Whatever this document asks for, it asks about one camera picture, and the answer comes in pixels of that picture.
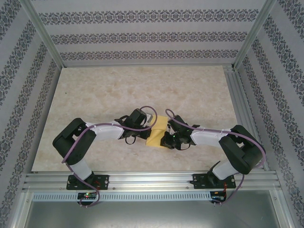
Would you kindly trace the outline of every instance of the black mounting bracket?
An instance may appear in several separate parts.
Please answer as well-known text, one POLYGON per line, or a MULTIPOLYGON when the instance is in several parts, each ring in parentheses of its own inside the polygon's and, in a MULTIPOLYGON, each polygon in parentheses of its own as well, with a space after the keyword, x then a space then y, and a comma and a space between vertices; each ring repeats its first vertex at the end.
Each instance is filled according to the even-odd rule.
POLYGON ((236 182, 233 175, 224 180, 217 180, 215 185, 209 181, 207 173, 196 173, 192 176, 193 180, 190 181, 190 184, 193 184, 194 189, 223 189, 225 184, 227 185, 227 189, 236 188, 236 182))
MULTIPOLYGON (((95 175, 90 185, 98 190, 108 190, 109 175, 95 175)), ((69 175, 66 184, 67 190, 92 190, 92 188, 86 186, 80 182, 74 175, 69 175)))

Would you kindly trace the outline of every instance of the beige tabletop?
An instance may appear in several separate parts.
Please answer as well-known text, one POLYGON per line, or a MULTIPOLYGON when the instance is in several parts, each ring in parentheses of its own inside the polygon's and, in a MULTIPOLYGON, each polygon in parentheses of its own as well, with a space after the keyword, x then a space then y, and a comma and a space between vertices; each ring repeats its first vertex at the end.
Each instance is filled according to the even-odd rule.
MULTIPOLYGON (((226 129, 237 124, 221 66, 64 68, 32 170, 68 170, 52 141, 73 119, 106 123, 144 105, 163 116, 170 108, 189 125, 226 129)), ((140 138, 133 145, 95 141, 85 156, 93 171, 206 171, 225 158, 216 147, 169 150, 146 146, 140 138)))

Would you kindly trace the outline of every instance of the damask pattern wall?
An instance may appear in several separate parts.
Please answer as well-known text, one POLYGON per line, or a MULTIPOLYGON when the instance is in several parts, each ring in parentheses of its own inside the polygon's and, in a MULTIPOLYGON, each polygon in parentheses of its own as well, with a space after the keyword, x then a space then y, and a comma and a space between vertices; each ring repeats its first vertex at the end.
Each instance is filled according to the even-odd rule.
POLYGON ((278 0, 239 69, 267 160, 304 227, 304 2, 278 0))
POLYGON ((232 64, 264 0, 33 0, 65 64, 232 64))
POLYGON ((31 171, 60 70, 17 0, 0 2, 0 228, 31 171))

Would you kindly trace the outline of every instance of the metal extrusion bar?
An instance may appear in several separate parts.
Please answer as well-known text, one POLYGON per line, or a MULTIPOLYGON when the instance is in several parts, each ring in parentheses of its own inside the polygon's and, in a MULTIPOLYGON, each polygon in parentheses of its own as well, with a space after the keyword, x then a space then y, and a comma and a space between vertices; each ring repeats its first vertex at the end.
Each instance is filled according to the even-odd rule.
MULTIPOLYGON (((108 190, 101 192, 170 192, 170 191, 201 191, 194 189, 189 181, 194 173, 185 172, 95 172, 109 175, 108 190)), ((39 172, 27 174, 23 192, 72 192, 66 190, 69 172, 39 172)), ((236 185, 242 175, 235 175, 236 185)), ((240 190, 280 190, 281 185, 275 171, 255 169, 245 176, 240 190)), ((204 189, 204 191, 220 191, 222 189, 204 189)))
POLYGON ((270 190, 270 197, 281 228, 295 228, 282 190, 270 190))
MULTIPOLYGON (((226 70, 224 73, 236 113, 237 123, 244 126, 260 142, 238 72, 226 70)), ((266 171, 269 170, 267 162, 263 164, 263 167, 266 171)))
POLYGON ((49 35, 47 29, 43 25, 42 20, 40 19, 38 13, 36 12, 35 8, 33 7, 30 0, 20 0, 20 3, 23 9, 26 11, 28 17, 30 18, 31 22, 35 26, 38 34, 40 35, 42 41, 47 46, 51 56, 53 57, 54 61, 56 62, 57 66, 62 69, 66 67, 64 61, 62 60, 60 53, 58 52, 51 36, 49 35))
POLYGON ((265 22, 268 14, 270 13, 271 9, 273 8, 276 0, 266 0, 262 9, 260 10, 255 22, 253 23, 253 26, 251 30, 249 31, 240 51, 237 54, 236 60, 234 62, 234 68, 239 69, 241 66, 244 57, 246 56, 248 50, 250 49, 250 46, 252 42, 255 40, 257 33, 262 28, 263 23, 265 22))
POLYGON ((12 221, 8 227, 10 228, 23 228, 25 227, 26 220, 28 217, 28 212, 30 210, 30 205, 33 199, 32 192, 22 192, 18 204, 16 206, 16 211, 12 218, 12 221))

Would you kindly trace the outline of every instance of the yellow object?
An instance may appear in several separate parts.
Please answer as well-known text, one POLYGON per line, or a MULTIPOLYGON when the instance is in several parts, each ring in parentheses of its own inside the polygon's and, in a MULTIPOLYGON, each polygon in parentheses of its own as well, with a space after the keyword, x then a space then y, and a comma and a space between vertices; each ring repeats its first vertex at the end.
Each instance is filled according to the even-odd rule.
MULTIPOLYGON (((155 115, 153 116, 151 123, 154 123, 154 121, 155 121, 155 115)), ((166 148, 164 146, 161 146, 161 139, 165 135, 167 124, 168 124, 168 117, 161 115, 157 116, 157 122, 151 129, 150 137, 147 138, 146 141, 147 146, 166 148)))

